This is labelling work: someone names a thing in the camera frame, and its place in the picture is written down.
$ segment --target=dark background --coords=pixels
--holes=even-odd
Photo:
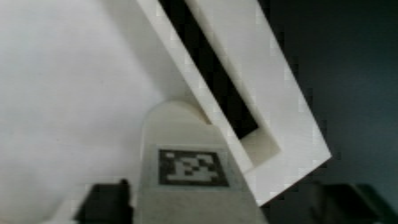
[[[398,211],[398,1],[259,0],[332,152],[263,206],[307,224],[312,181],[367,183]]]

